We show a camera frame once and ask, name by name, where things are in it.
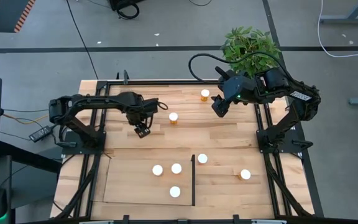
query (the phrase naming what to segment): potted plant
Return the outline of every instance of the potted plant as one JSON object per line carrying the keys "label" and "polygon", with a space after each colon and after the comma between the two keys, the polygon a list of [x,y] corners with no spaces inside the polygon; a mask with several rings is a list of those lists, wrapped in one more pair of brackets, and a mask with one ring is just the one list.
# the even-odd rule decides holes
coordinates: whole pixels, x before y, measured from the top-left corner
{"label": "potted plant", "polygon": [[[278,53],[281,52],[271,40],[270,32],[263,33],[252,27],[244,30],[243,27],[233,28],[231,33],[225,35],[227,40],[221,47],[224,58],[229,61],[235,61],[242,58],[245,54],[255,51],[270,53],[278,58]],[[255,54],[239,63],[230,64],[234,72],[238,73],[245,70],[249,77],[257,72],[276,67],[276,62],[267,55]]]}

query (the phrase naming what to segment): wooden table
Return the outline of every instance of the wooden table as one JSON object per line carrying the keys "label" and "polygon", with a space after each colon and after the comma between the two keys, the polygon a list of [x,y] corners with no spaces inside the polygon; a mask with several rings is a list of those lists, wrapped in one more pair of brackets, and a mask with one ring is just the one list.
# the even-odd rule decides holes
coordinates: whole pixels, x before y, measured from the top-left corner
{"label": "wooden table", "polygon": [[[82,81],[79,93],[94,95],[96,82]],[[241,219],[273,218],[265,164],[263,155],[258,150],[255,135],[257,121],[254,107],[231,105],[228,114],[224,118],[218,118],[211,109],[211,99],[207,102],[200,100],[200,91],[205,88],[211,92],[211,96],[222,94],[216,85],[111,87],[111,95],[121,91],[134,91],[143,95],[145,99],[158,97],[169,106],[169,110],[159,110],[154,115],[151,134],[143,139],[139,139],[134,128],[127,123],[124,114],[117,110],[108,110],[105,153],[111,159],[103,155],[100,161],[92,220],[122,220],[123,215],[130,215],[131,220],[232,219],[234,214],[238,214]],[[286,105],[284,98],[277,99],[270,105],[274,123],[285,115]],[[177,125],[170,124],[168,120],[171,112],[179,115]],[[90,116],[91,111],[82,111],[77,118],[87,124]],[[141,196],[140,200],[136,200],[135,197],[118,198],[120,193],[127,194],[123,186],[132,186],[133,182],[129,181],[131,178],[124,180],[117,177],[116,169],[122,169],[117,164],[132,161],[131,165],[135,167],[135,161],[190,161],[191,155],[197,156],[200,153],[208,156],[208,162],[205,165],[196,165],[195,206],[148,202],[148,199],[144,199],[149,198],[148,195],[169,195],[166,190],[147,190],[150,189],[147,187],[151,184],[149,180],[144,180],[146,187],[143,191],[137,192],[137,197]],[[301,161],[291,154],[281,154],[281,160],[287,187],[304,209],[313,213]],[[82,161],[83,156],[76,155],[62,167],[55,194],[55,201],[61,207],[69,202],[78,188]],[[249,180],[238,179],[237,174],[242,169],[250,170],[252,177]],[[133,181],[139,184],[137,178],[141,177],[135,175]],[[278,187],[276,191],[280,212],[283,214],[283,200]],[[80,215],[85,214],[87,195],[85,192]],[[117,202],[119,200],[129,200],[130,203]],[[51,217],[59,213],[59,209],[53,206]]]}

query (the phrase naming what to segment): green light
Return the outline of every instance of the green light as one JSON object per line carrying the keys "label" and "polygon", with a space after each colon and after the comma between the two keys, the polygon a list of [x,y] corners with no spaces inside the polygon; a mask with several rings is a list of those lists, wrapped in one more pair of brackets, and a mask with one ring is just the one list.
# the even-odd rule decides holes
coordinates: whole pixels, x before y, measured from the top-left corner
{"label": "green light", "polygon": [[3,217],[1,217],[1,218],[0,218],[0,221],[5,220],[5,219],[6,219],[6,217],[7,217],[7,213],[5,213],[5,215],[4,215]]}

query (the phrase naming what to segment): wooden board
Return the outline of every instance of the wooden board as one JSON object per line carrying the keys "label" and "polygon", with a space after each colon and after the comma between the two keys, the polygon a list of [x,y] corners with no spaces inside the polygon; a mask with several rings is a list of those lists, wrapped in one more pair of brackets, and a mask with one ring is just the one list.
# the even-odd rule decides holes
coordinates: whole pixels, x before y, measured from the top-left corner
{"label": "wooden board", "polygon": [[[179,163],[180,174],[173,174],[171,166]],[[159,177],[152,173],[154,165],[163,167]],[[182,160],[118,159],[110,160],[104,202],[190,205],[191,206],[190,157]],[[170,196],[173,186],[180,188],[180,196]]]}
{"label": "wooden board", "polygon": [[[96,81],[82,81],[80,93],[92,94],[95,86]],[[211,109],[212,101],[200,100],[200,92],[204,88],[211,92],[211,96],[221,94],[215,85],[136,85],[113,86],[110,89],[111,95],[134,91],[145,99],[158,97],[169,106],[169,110],[159,110],[155,114],[151,134],[143,139],[137,137],[124,114],[108,110],[105,127],[105,153],[108,156],[114,160],[187,160],[192,154],[205,153],[208,162],[196,166],[196,206],[151,205],[106,200],[106,193],[114,187],[114,182],[108,181],[112,160],[103,156],[92,220],[122,220],[123,215],[138,220],[232,219],[233,214],[239,214],[240,218],[273,218],[264,160],[255,135],[257,122],[253,105],[231,105],[228,114],[218,118]],[[270,106],[273,122],[276,123],[286,114],[287,104],[284,99],[278,99]],[[171,112],[179,115],[177,125],[169,123]],[[90,111],[82,111],[77,117],[86,122],[90,115]],[[313,213],[301,161],[293,155],[284,154],[282,164],[288,188],[302,206]],[[80,167],[80,164],[70,161],[62,168],[55,196],[59,205],[67,203],[75,192],[78,176],[74,170],[79,173]],[[249,180],[237,178],[242,169],[250,170],[252,177]],[[283,214],[281,193],[276,189]],[[51,216],[57,213],[54,208]]]}

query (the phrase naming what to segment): concrete floor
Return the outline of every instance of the concrete floor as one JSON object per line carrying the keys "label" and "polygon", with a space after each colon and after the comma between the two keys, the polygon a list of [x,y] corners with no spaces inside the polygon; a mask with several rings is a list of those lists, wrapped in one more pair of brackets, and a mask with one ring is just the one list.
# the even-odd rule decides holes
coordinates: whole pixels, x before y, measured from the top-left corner
{"label": "concrete floor", "polygon": [[[87,0],[69,1],[88,47],[221,45],[232,27],[269,30],[258,0],[212,0],[205,7],[187,0],[147,0],[139,4],[140,16],[133,21],[118,19],[109,9]],[[107,5],[105,0],[93,1]],[[319,1],[268,2],[281,46],[318,46]],[[345,14],[356,2],[325,0],[324,12]],[[326,45],[348,46],[350,40],[358,45],[358,26],[323,25],[321,37]],[[0,33],[0,48],[43,47],[82,47],[64,0],[37,0],[20,33]],[[191,78],[187,61],[196,53],[93,52],[91,56],[100,79],[113,79],[124,69],[132,79]],[[222,56],[219,51],[210,53]],[[347,104],[349,97],[358,96],[358,57],[331,58],[324,52],[284,52],[283,56],[294,78],[321,90],[318,115],[303,123],[303,129],[306,139],[314,142],[311,163],[324,215],[358,219],[358,107]],[[221,64],[202,58],[195,61],[195,72],[201,78],[216,78],[216,65]],[[3,108],[39,110],[46,109],[53,98],[75,94],[80,81],[94,79],[94,74],[86,53],[20,53],[0,54],[0,77]],[[11,114],[34,119],[44,113]],[[7,133],[26,137],[37,128],[1,119],[1,131]],[[51,139],[37,144],[5,135],[1,139],[33,152],[53,146]],[[51,206],[52,198],[46,198],[22,207],[17,221],[45,220]]]}

